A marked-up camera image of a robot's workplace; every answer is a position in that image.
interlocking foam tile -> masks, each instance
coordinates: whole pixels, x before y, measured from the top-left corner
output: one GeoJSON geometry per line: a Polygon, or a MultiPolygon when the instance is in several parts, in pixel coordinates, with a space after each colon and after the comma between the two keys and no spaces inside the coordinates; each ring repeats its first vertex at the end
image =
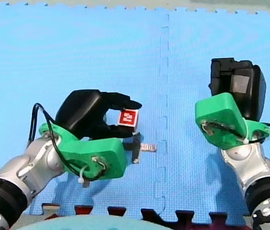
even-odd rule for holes
{"type": "MultiPolygon", "coordinates": [[[[247,213],[236,177],[208,144],[194,121],[196,101],[209,97],[212,58],[234,57],[258,64],[267,82],[262,121],[270,122],[270,14],[228,14],[204,10],[169,13],[168,154],[161,217],[194,211],[193,222],[208,223],[209,212],[228,214],[227,224],[243,224],[247,213]]],[[[270,139],[264,144],[270,158],[270,139]]]]}
{"type": "MultiPolygon", "coordinates": [[[[54,116],[76,89],[130,95],[143,104],[138,130],[145,143],[161,142],[167,86],[161,22],[158,11],[145,9],[0,4],[0,167],[23,153],[33,104],[40,102],[54,116]]],[[[116,124],[117,112],[107,116],[116,124]]],[[[39,116],[38,124],[43,121],[39,116]]],[[[123,178],[93,182],[88,189],[64,174],[25,213],[41,214],[42,203],[60,204],[59,215],[74,214],[74,205],[91,205],[92,214],[125,207],[125,216],[138,219],[141,208],[159,213],[165,202],[156,193],[163,177],[156,154],[141,153],[140,164],[129,165],[123,178]]]]}

white zip tie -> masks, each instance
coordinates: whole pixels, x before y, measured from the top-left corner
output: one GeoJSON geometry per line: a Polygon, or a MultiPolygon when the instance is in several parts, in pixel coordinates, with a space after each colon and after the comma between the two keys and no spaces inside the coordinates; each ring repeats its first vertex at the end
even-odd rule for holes
{"type": "Polygon", "coordinates": [[[246,137],[245,137],[245,139],[243,139],[242,143],[244,145],[247,145],[247,144],[249,144],[249,139],[248,139],[249,128],[248,128],[248,125],[247,125],[247,122],[246,122],[245,118],[242,118],[242,119],[244,120],[245,126],[246,126],[246,137]]]}
{"type": "Polygon", "coordinates": [[[79,171],[79,178],[78,178],[78,183],[79,184],[84,184],[84,178],[83,178],[83,173],[84,170],[86,169],[87,165],[83,166],[81,170],[79,171]]]}

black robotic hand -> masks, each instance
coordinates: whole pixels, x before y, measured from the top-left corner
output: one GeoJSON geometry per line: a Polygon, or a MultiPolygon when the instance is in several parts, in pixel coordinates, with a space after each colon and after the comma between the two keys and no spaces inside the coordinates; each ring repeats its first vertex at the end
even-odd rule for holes
{"type": "Polygon", "coordinates": [[[99,90],[73,91],[56,114],[55,124],[71,132],[78,139],[129,138],[131,127],[107,125],[104,116],[109,109],[140,109],[141,104],[117,92],[99,90]]]}

green 3d-printed mount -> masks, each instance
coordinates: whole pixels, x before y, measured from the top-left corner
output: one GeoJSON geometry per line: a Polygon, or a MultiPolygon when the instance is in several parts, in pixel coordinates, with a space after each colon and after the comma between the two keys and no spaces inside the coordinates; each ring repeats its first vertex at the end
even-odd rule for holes
{"type": "Polygon", "coordinates": [[[245,138],[251,141],[270,134],[267,125],[245,120],[233,96],[226,92],[198,101],[195,120],[207,141],[223,150],[245,144],[245,138]]]}
{"type": "MultiPolygon", "coordinates": [[[[101,168],[94,157],[100,159],[106,165],[105,174],[101,179],[112,179],[122,177],[127,165],[124,148],[118,138],[108,138],[101,140],[80,141],[74,135],[60,126],[52,125],[53,131],[60,136],[61,142],[58,149],[68,162],[72,162],[78,171],[85,166],[85,176],[95,177],[101,168]]],[[[39,133],[48,132],[47,123],[39,128],[39,133]]]]}

robotic hand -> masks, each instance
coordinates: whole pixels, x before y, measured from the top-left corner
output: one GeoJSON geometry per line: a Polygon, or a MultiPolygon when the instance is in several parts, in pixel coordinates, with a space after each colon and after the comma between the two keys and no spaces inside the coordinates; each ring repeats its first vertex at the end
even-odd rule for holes
{"type": "Polygon", "coordinates": [[[132,137],[133,130],[108,126],[104,118],[109,109],[140,108],[129,96],[99,90],[72,92],[55,120],[35,104],[27,149],[0,169],[0,230],[8,230],[48,182],[65,171],[79,176],[80,183],[123,176],[126,157],[118,138],[132,137]],[[39,109],[46,123],[34,140],[39,109]],[[91,141],[80,141],[83,137],[91,141]]]}
{"type": "Polygon", "coordinates": [[[259,66],[233,58],[213,59],[212,97],[196,103],[196,123],[237,176],[254,230],[270,230],[270,160],[262,143],[270,124],[260,123],[266,83],[259,66]]]}

